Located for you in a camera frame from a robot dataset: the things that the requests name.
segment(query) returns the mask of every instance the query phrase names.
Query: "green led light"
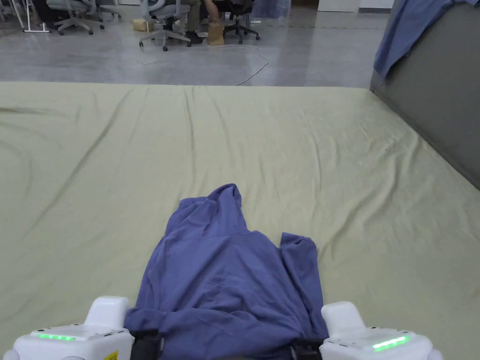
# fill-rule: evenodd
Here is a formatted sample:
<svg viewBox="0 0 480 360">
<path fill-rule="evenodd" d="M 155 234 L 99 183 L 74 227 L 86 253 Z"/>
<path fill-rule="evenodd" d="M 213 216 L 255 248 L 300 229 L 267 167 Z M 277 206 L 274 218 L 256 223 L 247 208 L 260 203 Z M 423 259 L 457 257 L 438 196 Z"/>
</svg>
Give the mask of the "green led light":
<svg viewBox="0 0 480 360">
<path fill-rule="evenodd" d="M 382 343 L 375 344 L 373 348 L 375 349 L 375 351 L 382 351 L 400 344 L 404 344 L 407 341 L 408 341 L 408 336 L 401 336 L 395 339 L 391 339 L 391 340 L 384 341 Z"/>
<path fill-rule="evenodd" d="M 58 336 L 58 335 L 46 335 L 46 334 L 40 334 L 38 337 L 41 337 L 42 339 L 56 339 L 56 340 L 65 340 L 65 341 L 72 341 L 75 340 L 73 336 Z"/>
</svg>

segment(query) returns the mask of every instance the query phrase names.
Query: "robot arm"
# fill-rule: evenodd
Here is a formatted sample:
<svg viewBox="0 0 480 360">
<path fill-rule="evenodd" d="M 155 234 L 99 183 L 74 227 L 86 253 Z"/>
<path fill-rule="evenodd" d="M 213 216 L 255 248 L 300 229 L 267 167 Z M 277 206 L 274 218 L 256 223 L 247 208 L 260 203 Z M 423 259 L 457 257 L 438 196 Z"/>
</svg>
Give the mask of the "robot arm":
<svg viewBox="0 0 480 360">
<path fill-rule="evenodd" d="M 84 324 L 48 327 L 19 337 L 3 360 L 135 360 L 157 359 L 163 339 L 123 328 L 126 298 L 101 297 L 94 301 Z M 366 327 L 357 308 L 341 301 L 325 305 L 322 316 L 330 337 L 299 339 L 309 344 L 305 358 L 322 360 L 443 360 L 428 338 L 411 331 Z"/>
<path fill-rule="evenodd" d="M 323 360 L 443 360 L 428 338 L 411 331 L 366 327 L 351 302 L 322 307 L 330 337 L 320 346 Z"/>
</svg>

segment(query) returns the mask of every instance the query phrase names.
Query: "yellow warning label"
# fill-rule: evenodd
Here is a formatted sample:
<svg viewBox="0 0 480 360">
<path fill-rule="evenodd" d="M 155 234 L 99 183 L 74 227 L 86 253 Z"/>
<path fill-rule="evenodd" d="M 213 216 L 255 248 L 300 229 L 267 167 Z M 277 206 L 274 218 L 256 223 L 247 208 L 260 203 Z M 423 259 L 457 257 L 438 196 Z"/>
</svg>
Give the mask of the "yellow warning label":
<svg viewBox="0 0 480 360">
<path fill-rule="evenodd" d="M 119 360 L 119 351 L 112 352 L 110 355 L 107 355 L 103 360 Z"/>
</svg>

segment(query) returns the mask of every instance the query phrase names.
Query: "cardboard box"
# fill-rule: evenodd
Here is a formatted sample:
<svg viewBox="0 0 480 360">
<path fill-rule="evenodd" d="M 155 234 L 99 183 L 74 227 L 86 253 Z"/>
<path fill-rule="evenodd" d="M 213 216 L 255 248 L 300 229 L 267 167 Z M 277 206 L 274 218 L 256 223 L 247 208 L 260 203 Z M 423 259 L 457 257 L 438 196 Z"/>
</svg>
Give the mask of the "cardboard box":
<svg viewBox="0 0 480 360">
<path fill-rule="evenodd" d="M 145 21 L 144 19 L 133 19 L 133 29 L 135 31 L 153 31 L 155 29 L 155 22 L 153 21 Z"/>
</svg>

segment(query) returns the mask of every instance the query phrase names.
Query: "hoodie sleeve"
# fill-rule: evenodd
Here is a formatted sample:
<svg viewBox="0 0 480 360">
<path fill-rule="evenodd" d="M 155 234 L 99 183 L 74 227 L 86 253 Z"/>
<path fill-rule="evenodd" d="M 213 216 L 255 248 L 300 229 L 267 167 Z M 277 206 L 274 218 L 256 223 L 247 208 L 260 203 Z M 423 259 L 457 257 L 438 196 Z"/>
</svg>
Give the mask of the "hoodie sleeve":
<svg viewBox="0 0 480 360">
<path fill-rule="evenodd" d="M 284 232 L 280 242 L 280 253 L 290 279 L 309 314 L 315 332 L 309 336 L 327 338 L 328 331 L 321 314 L 324 300 L 314 242 L 310 238 Z"/>
</svg>

